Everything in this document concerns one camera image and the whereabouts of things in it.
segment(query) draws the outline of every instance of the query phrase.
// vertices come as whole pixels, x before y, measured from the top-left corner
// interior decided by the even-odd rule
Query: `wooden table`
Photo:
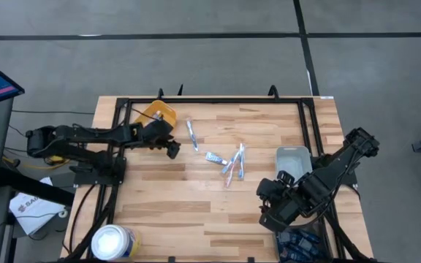
[[[93,127],[111,127],[116,99],[115,96],[99,98]],[[319,97],[314,102],[325,153],[333,153],[344,140],[335,102]],[[178,114],[172,135],[182,143],[176,159],[169,159],[164,150],[125,152],[128,165],[124,184],[119,188],[114,223],[131,227],[142,235],[143,245],[134,260],[165,262],[168,256],[176,256],[181,262],[245,262],[253,256],[257,262],[277,262],[273,235],[258,224],[261,202],[255,192],[261,179],[276,175],[277,147],[303,145],[297,105],[181,103],[170,106]],[[146,107],[146,104],[133,105],[141,111]],[[136,117],[137,113],[132,114],[132,121]],[[198,153],[188,136],[185,122],[188,117],[193,120]],[[316,153],[308,109],[306,118],[313,153]],[[235,180],[230,189],[225,189],[219,174],[222,167],[206,161],[205,153],[211,151],[230,159],[240,142],[246,144],[245,180]],[[104,145],[89,147],[105,149]],[[83,186],[76,191],[68,229],[88,188]],[[92,225],[97,195],[98,186],[80,211],[75,244]],[[335,204],[344,231],[360,251],[373,256],[357,195],[342,187]],[[304,221],[300,217],[297,224]]]

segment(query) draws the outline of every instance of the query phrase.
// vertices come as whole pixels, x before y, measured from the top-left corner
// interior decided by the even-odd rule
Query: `container lid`
[[[115,225],[106,225],[95,232],[91,249],[95,257],[101,260],[113,260],[124,254],[127,237],[124,231]]]

